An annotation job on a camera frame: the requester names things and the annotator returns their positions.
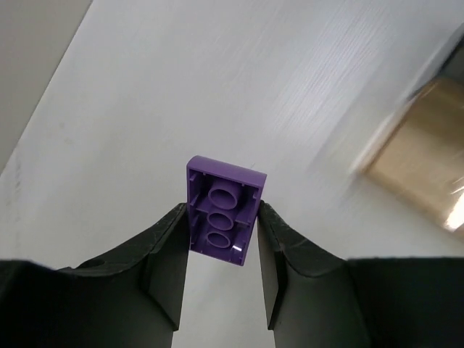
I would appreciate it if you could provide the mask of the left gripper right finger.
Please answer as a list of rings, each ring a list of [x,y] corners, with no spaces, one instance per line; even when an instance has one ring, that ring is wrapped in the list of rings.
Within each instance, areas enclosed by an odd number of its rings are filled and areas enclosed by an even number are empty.
[[[463,259],[343,260],[268,204],[257,235],[268,328],[277,347],[461,347]]]

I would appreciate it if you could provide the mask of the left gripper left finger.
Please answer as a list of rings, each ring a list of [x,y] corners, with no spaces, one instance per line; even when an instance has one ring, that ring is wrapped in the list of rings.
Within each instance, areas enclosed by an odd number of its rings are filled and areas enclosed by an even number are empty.
[[[1,261],[3,347],[170,347],[189,255],[185,204],[76,268]]]

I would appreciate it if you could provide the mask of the purple curved lego brick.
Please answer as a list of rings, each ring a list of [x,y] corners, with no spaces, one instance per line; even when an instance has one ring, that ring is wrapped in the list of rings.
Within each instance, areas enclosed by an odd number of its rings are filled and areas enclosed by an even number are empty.
[[[190,250],[245,263],[267,175],[196,155],[186,165]]]

